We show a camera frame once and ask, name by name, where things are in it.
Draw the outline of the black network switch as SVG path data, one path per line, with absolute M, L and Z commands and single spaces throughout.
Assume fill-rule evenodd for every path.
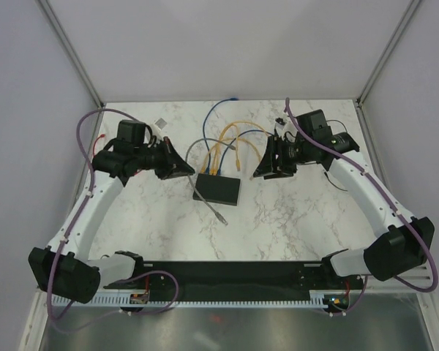
M 241 179 L 201 173 L 195 188 L 208 203 L 237 206 Z

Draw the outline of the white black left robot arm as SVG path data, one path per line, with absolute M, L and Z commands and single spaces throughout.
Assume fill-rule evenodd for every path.
M 137 254 L 117 252 L 105 259 L 89 259 L 106 213 L 139 170 L 152 170 L 160 180 L 191 176 L 195 172 L 168 137 L 154 146 L 142 140 L 111 140 L 93 158 L 89 183 L 59 233 L 44 249 L 34 248 L 29 255 L 38 286 L 49 298 L 56 295 L 88 303 L 98 289 L 112 283 L 123 282 L 129 288 L 144 283 L 146 272 L 136 265 L 140 259 Z

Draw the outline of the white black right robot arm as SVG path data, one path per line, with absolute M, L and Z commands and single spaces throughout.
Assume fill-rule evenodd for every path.
M 358 144 L 346 132 L 327 135 L 320 142 L 297 136 L 295 142 L 272 135 L 263 158 L 253 173 L 256 178 L 287 178 L 298 165 L 314 162 L 336 178 L 356 201 L 375 241 L 363 249 L 343 250 L 324 257 L 320 280 L 337 288 L 347 276 L 371 275 L 379 281 L 398 277 L 425 263 L 434 225 L 426 217 L 416 218 L 389 193 L 371 173 Z

